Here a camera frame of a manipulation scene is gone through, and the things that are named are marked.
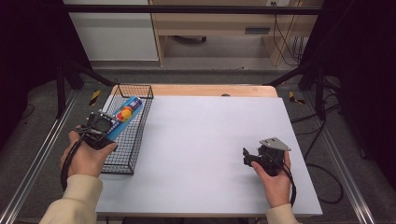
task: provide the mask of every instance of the person's right hand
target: person's right hand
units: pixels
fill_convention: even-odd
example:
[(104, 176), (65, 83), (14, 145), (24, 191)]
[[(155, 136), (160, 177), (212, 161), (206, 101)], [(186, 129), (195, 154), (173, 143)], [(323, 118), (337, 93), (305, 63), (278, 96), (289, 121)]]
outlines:
[[(285, 164), (290, 168), (289, 152), (285, 151)], [(290, 203), (290, 180), (284, 171), (277, 176), (268, 175), (255, 161), (251, 163), (264, 185), (265, 197), (272, 208)]]
[[(64, 166), (64, 160), (66, 159), (67, 154), (79, 138), (79, 134), (75, 131), (71, 131), (69, 133), (70, 145), (64, 150), (64, 154), (61, 157), (61, 169)], [(116, 143), (112, 143), (100, 150), (95, 150), (82, 141), (81, 146), (72, 160), (68, 170), (68, 176), (92, 175), (98, 177), (99, 174), (101, 174), (106, 157), (114, 150), (114, 148), (116, 148), (116, 146)]]

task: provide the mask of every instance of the beige sleeve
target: beige sleeve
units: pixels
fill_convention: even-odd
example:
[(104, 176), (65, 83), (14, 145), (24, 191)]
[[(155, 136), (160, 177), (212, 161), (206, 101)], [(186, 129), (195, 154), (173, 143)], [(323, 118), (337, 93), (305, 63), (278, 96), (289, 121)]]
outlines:
[(268, 209), (266, 212), (269, 224), (298, 224), (295, 218), (291, 204), (283, 204), (275, 208)]
[(103, 183), (90, 175), (72, 175), (62, 199), (53, 202), (40, 223), (96, 223), (96, 205)]

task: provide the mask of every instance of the black wire basket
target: black wire basket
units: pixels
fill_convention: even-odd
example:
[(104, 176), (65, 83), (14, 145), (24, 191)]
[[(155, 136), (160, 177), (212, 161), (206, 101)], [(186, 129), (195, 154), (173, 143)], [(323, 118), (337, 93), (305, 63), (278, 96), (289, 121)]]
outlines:
[(105, 161), (102, 174), (133, 175), (142, 143), (143, 131), (154, 95), (150, 85), (117, 84), (111, 92), (107, 114), (113, 114), (131, 96), (139, 97), (143, 108), (115, 139), (118, 147)]

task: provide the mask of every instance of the cable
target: cable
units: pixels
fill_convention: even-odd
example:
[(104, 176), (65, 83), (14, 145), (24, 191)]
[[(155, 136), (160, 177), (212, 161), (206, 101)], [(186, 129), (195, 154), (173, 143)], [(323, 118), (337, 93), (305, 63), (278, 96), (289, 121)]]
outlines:
[[(336, 96), (336, 94), (333, 94), (333, 93), (327, 95), (327, 96), (323, 99), (323, 101), (325, 102), (329, 97), (334, 96), (334, 95)], [(333, 110), (334, 108), (336, 108), (336, 107), (339, 106), (339, 105), (340, 105), (340, 104), (332, 105), (332, 106), (330, 106), (329, 108), (325, 109), (325, 112), (329, 112), (329, 111)], [(294, 122), (302, 121), (302, 120), (305, 120), (305, 119), (310, 119), (310, 118), (314, 117), (315, 115), (317, 115), (317, 114), (313, 114), (313, 115), (306, 116), (306, 117), (299, 118), (299, 119), (294, 119)], [(319, 127), (318, 129), (314, 130), (313, 132), (311, 132), (311, 133), (314, 133), (314, 132), (318, 132), (318, 133), (317, 133), (317, 135), (315, 136), (314, 140), (312, 141), (311, 145), (309, 146), (308, 150), (306, 151), (306, 153), (305, 153), (305, 155), (304, 155), (304, 161), (306, 161), (306, 158), (308, 157), (309, 152), (312, 150), (313, 145), (314, 145), (315, 142), (318, 140), (318, 137), (319, 137), (321, 131), (323, 130), (325, 123), (326, 123), (326, 117), (325, 117), (325, 119), (323, 120), (323, 123), (320, 125), (320, 127)], [(307, 163), (307, 162), (306, 162), (305, 164), (306, 164), (306, 166), (311, 166), (311, 167), (318, 168), (318, 169), (320, 169), (321, 171), (323, 171), (323, 172), (325, 172), (326, 174), (328, 174), (329, 176), (331, 176), (331, 177), (335, 180), (335, 182), (337, 183), (338, 187), (340, 188), (340, 195), (339, 195), (339, 197), (338, 197), (336, 200), (334, 200), (334, 201), (328, 201), (328, 200), (324, 200), (324, 199), (320, 198), (319, 196), (318, 196), (318, 199), (319, 199), (321, 202), (323, 202), (323, 203), (329, 203), (329, 204), (340, 203), (341, 200), (342, 200), (343, 197), (344, 197), (344, 188), (343, 188), (341, 182), (337, 179), (337, 177), (336, 177), (335, 175), (333, 175), (330, 171), (326, 170), (325, 168), (323, 168), (323, 167), (321, 167), (321, 166), (318, 166), (318, 165), (315, 165), (315, 164), (312, 164), (312, 163)]]
[(67, 188), (67, 178), (69, 177), (69, 168), (72, 163), (73, 157), (76, 155), (76, 152), (81, 146), (81, 143), (85, 137), (86, 133), (83, 133), (82, 136), (78, 139), (78, 141), (70, 148), (69, 153), (66, 156), (66, 159), (64, 159), (64, 165), (62, 166), (62, 171), (61, 171), (61, 184), (62, 184), (62, 189), (65, 191)]
[(311, 145), (309, 146), (308, 150), (306, 151), (306, 153), (305, 153), (305, 155), (304, 155), (304, 161), (306, 161), (306, 158), (308, 157), (309, 152), (311, 152), (312, 147), (314, 146), (315, 142), (317, 142), (318, 137), (319, 137), (321, 131), (323, 130), (323, 127), (324, 127), (324, 124), (325, 124), (325, 123), (326, 123), (326, 119), (323, 120), (323, 123), (321, 124), (321, 126), (320, 126), (320, 128), (319, 128), (319, 130), (318, 130), (317, 135), (315, 136), (314, 140), (312, 141)]
[(32, 110), (27, 115), (23, 116), (21, 119), (26, 119), (27, 117), (31, 116), (33, 114), (33, 112), (35, 111), (34, 105), (32, 105), (32, 104), (27, 104), (27, 105), (31, 106)]
[(311, 133), (315, 133), (315, 132), (319, 131), (319, 129), (320, 129), (320, 127), (318, 127), (317, 129), (315, 129), (314, 131), (309, 132), (309, 133), (297, 133), (297, 134), (295, 134), (295, 135), (296, 135), (296, 136), (299, 136), (299, 135), (309, 135), (309, 134), (311, 134)]
[(344, 198), (344, 188), (343, 188), (343, 185), (341, 184), (341, 182), (337, 179), (337, 177), (335, 175), (333, 175), (332, 173), (330, 173), (330, 171), (326, 170), (325, 168), (323, 168), (321, 166), (318, 166), (318, 165), (315, 165), (312, 163), (306, 163), (306, 166), (315, 167), (315, 168), (318, 168), (319, 170), (327, 173), (329, 176), (331, 176), (335, 180), (335, 182), (338, 184), (338, 187), (340, 188), (340, 196), (336, 200), (327, 201), (327, 200), (321, 199), (319, 196), (318, 196), (318, 199), (323, 203), (329, 203), (329, 204), (340, 203), (341, 200)]
[(298, 64), (300, 64), (301, 59), (303, 57), (304, 37), (303, 36), (300, 37), (300, 46), (297, 50), (297, 40), (298, 39), (299, 39), (298, 36), (294, 37), (293, 48), (292, 48), (292, 51), (293, 51), (292, 57), (297, 61)]
[[(281, 56), (282, 59), (283, 59), (283, 62), (285, 62), (285, 64), (287, 64), (287, 65), (299, 65), (299, 64), (297, 64), (297, 63), (296, 63), (296, 64), (292, 64), (292, 63), (286, 62), (286, 59), (285, 59), (285, 57), (283, 56), (282, 50), (280, 50), (279, 46), (277, 45), (276, 39), (275, 39), (275, 31), (276, 31), (276, 27), (278, 28), (279, 32), (280, 32), (280, 29), (279, 29), (279, 27), (277, 26), (276, 14), (275, 14), (274, 16), (275, 16), (275, 23), (274, 23), (273, 39), (274, 39), (274, 44), (275, 44), (277, 50), (279, 51), (280, 56)], [(285, 42), (285, 45), (286, 45), (288, 51), (290, 52), (289, 47), (288, 47), (288, 44), (286, 43), (286, 39), (283, 37), (282, 32), (280, 32), (280, 35), (282, 36), (282, 39), (283, 39), (283, 41)]]
[[(300, 60), (299, 60), (298, 58), (296, 58), (296, 57), (294, 56), (294, 54), (291, 53), (290, 48), (289, 48), (289, 44), (288, 44), (288, 42), (286, 41), (286, 38), (283, 36), (282, 31), (281, 31), (280, 28), (279, 28), (279, 25), (278, 25), (278, 23), (277, 23), (277, 16), (276, 16), (276, 14), (274, 14), (274, 17), (275, 17), (275, 23), (274, 23), (273, 39), (274, 39), (274, 44), (275, 44), (277, 50), (278, 50), (279, 53), (280, 53), (280, 56), (282, 57), (283, 61), (284, 61), (285, 64), (287, 64), (287, 65), (300, 65)], [(291, 25), (292, 25), (292, 22), (291, 22), (290, 25), (289, 25), (289, 28), (288, 28), (287, 33), (290, 31)], [(292, 63), (287, 63), (287, 62), (286, 62), (285, 57), (284, 57), (282, 51), (280, 50), (279, 46), (278, 46), (277, 43), (276, 43), (276, 35), (275, 35), (276, 29), (279, 31), (280, 36), (282, 37), (283, 42), (284, 42), (286, 48), (288, 49), (288, 52), (289, 52), (291, 58), (292, 58), (295, 62), (297, 62), (297, 64), (292, 64)], [(303, 44), (302, 44), (302, 42), (301, 42), (301, 44), (300, 44), (300, 49), (299, 49), (300, 52), (302, 51), (302, 47), (303, 47)]]

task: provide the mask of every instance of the white table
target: white table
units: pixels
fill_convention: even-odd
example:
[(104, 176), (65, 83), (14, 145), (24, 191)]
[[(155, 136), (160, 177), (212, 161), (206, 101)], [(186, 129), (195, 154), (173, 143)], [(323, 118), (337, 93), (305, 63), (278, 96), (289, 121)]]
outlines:
[(99, 216), (262, 217), (269, 204), (242, 148), (257, 155), (274, 136), (291, 148), (294, 214), (322, 214), (281, 98), (154, 95), (134, 175), (100, 176)]

